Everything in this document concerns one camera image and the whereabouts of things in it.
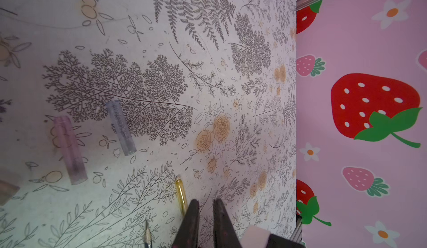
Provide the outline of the clear yellow pencil cap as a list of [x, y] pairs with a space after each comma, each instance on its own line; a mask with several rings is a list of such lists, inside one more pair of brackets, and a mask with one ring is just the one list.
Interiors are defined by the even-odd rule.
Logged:
[[188, 208], [187, 198], [186, 198], [186, 192], [183, 185], [183, 181], [181, 179], [177, 179], [175, 181], [176, 186], [176, 192], [177, 192], [177, 199], [179, 202], [180, 211], [183, 216], [185, 216]]

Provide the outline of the clear rose pencil cap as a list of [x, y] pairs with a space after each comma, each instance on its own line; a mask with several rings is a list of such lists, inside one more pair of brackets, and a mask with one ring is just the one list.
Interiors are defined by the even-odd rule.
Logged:
[[87, 172], [70, 118], [56, 117], [54, 126], [71, 184], [78, 185], [85, 182], [88, 179]]

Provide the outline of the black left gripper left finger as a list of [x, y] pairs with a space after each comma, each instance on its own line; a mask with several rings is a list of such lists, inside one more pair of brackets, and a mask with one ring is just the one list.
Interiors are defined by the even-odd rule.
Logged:
[[191, 200], [181, 226], [172, 243], [172, 248], [197, 248], [199, 239], [199, 202]]

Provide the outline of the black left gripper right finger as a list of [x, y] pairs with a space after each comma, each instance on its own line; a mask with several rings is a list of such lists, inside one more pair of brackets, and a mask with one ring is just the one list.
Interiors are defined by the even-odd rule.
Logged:
[[215, 248], [242, 248], [221, 199], [213, 201], [213, 243]]

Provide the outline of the clear grey-blue pencil cap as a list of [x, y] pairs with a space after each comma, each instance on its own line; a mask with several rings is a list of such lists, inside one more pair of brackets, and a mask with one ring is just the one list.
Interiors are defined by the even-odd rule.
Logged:
[[136, 152], [135, 143], [121, 109], [120, 102], [118, 100], [109, 101], [106, 103], [106, 108], [119, 138], [124, 155], [129, 156], [134, 154]]

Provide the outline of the clear peach pencil cap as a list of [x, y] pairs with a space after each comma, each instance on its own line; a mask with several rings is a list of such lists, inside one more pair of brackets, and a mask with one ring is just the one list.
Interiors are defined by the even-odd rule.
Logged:
[[19, 190], [19, 186], [0, 180], [0, 205], [5, 205]]

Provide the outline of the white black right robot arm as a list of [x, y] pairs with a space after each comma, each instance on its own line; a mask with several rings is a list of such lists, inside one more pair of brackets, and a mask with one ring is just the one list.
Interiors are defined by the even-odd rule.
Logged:
[[245, 230], [240, 244], [243, 248], [304, 248], [302, 244], [253, 225]]

